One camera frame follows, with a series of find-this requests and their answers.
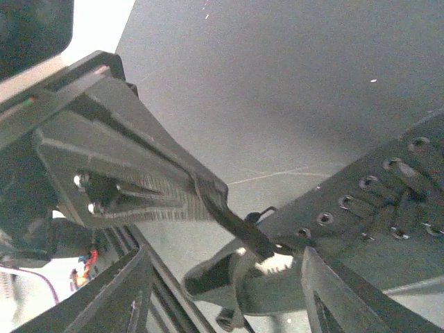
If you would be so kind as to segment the black canvas sneaker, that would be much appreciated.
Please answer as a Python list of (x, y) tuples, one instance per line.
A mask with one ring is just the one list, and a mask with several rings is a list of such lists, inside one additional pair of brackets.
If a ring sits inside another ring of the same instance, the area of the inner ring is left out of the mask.
[(306, 248), (340, 261), (378, 289), (443, 274), (443, 114), (436, 113), (257, 223), (275, 255), (247, 262), (240, 240), (190, 270), (192, 300), (250, 316), (305, 305)]

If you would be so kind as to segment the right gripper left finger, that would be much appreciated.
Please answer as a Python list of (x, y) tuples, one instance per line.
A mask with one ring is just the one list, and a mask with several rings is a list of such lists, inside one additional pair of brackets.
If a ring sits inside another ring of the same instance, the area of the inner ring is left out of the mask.
[(16, 332), (146, 332), (153, 267), (133, 249), (68, 299)]

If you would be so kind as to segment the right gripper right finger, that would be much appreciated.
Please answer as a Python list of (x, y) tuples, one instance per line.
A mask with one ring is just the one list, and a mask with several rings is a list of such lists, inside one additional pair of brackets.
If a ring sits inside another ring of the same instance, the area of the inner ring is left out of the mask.
[(301, 285), (312, 332), (440, 332), (341, 262), (326, 263), (306, 247)]

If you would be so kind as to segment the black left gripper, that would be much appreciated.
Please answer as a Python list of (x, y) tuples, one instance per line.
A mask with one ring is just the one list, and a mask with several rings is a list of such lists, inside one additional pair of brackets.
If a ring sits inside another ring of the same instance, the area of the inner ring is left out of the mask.
[(1, 104), (1, 265), (42, 267), (102, 233), (148, 221), (211, 221), (190, 176), (227, 185), (181, 147), (97, 51)]

